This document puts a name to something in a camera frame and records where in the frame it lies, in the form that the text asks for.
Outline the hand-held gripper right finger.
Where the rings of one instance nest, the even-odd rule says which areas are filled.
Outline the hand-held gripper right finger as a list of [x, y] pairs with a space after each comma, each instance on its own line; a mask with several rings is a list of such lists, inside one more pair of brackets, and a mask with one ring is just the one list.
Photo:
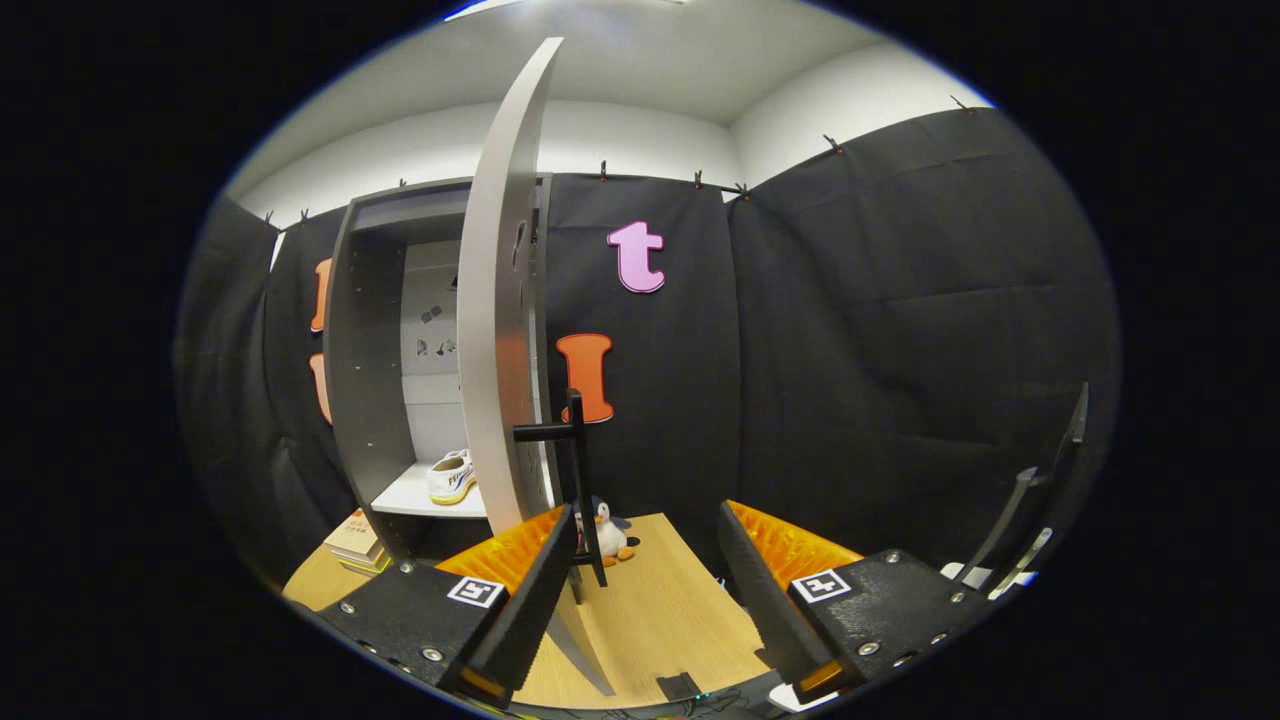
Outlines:
[[765, 664], [801, 702], [882, 685], [993, 607], [902, 550], [863, 555], [732, 500], [718, 541]]

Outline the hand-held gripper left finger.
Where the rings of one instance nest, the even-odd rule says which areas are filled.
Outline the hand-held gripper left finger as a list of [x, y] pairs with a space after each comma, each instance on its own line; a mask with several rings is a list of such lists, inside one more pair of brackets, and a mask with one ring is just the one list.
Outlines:
[[506, 708], [577, 551], [573, 512], [559, 505], [444, 561], [389, 568], [320, 610], [319, 621], [430, 691]]

